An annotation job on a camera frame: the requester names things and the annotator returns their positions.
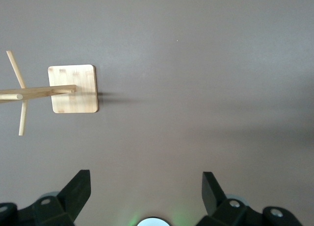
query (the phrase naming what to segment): square wooden base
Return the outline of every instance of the square wooden base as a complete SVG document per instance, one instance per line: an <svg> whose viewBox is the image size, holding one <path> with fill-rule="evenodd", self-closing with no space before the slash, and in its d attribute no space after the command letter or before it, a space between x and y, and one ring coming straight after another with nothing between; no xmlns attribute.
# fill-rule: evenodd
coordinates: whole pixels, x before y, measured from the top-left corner
<svg viewBox="0 0 314 226"><path fill-rule="evenodd" d="M92 113L98 111L95 68L93 65L51 66L50 86L76 85L71 94L51 96L55 113Z"/></svg>

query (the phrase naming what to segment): black mechanical part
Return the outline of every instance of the black mechanical part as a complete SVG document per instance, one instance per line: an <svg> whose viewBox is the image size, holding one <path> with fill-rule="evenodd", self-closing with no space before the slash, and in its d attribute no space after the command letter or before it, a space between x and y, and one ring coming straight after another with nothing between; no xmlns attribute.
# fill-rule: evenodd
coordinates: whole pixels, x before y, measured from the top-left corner
<svg viewBox="0 0 314 226"><path fill-rule="evenodd" d="M1 203L0 226L74 226L90 194L90 172L81 170L56 197L43 197L21 210Z"/></svg>
<svg viewBox="0 0 314 226"><path fill-rule="evenodd" d="M202 198L207 216L196 226L302 226L288 210L266 207L260 214L239 200L228 199L212 172L204 172Z"/></svg>

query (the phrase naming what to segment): gray surface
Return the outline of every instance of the gray surface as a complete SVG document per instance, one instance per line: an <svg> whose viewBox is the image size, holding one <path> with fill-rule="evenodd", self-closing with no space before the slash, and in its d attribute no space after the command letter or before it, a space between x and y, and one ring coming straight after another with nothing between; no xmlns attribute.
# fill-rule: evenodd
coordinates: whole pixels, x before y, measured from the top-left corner
<svg viewBox="0 0 314 226"><path fill-rule="evenodd" d="M0 89L93 64L100 110L0 106L0 202L19 207L90 169L77 225L147 216L193 226L202 171L261 211L314 221L314 0L0 0Z"/></svg>

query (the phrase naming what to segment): wooden stand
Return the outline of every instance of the wooden stand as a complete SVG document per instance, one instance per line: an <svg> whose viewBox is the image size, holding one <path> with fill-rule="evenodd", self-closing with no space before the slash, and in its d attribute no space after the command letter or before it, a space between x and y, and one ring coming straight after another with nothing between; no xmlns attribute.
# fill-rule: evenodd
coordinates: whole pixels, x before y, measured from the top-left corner
<svg viewBox="0 0 314 226"><path fill-rule="evenodd" d="M0 90L0 103L22 100L19 135L24 135L29 99L52 97L55 113L91 113L98 110L95 68L92 65L52 66L50 86L27 88L12 51L7 55L21 89Z"/></svg>

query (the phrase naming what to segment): silver screw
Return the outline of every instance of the silver screw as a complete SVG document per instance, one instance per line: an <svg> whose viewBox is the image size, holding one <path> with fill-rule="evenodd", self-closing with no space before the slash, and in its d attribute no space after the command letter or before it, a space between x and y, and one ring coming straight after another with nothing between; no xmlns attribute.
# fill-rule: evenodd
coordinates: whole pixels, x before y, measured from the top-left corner
<svg viewBox="0 0 314 226"><path fill-rule="evenodd" d="M240 203L238 203L238 202L235 201L235 200L231 200L231 201L229 202L229 204L230 204L230 206L235 207L235 208L240 207Z"/></svg>
<svg viewBox="0 0 314 226"><path fill-rule="evenodd" d="M8 209L7 206L0 207L0 213L6 211L7 209Z"/></svg>
<svg viewBox="0 0 314 226"><path fill-rule="evenodd" d="M47 205L49 203L50 203L50 199L44 199L44 200L41 201L42 205Z"/></svg>
<svg viewBox="0 0 314 226"><path fill-rule="evenodd" d="M270 213L274 216L277 216L277 217L283 217L283 214L280 210L278 209L271 209L270 210Z"/></svg>

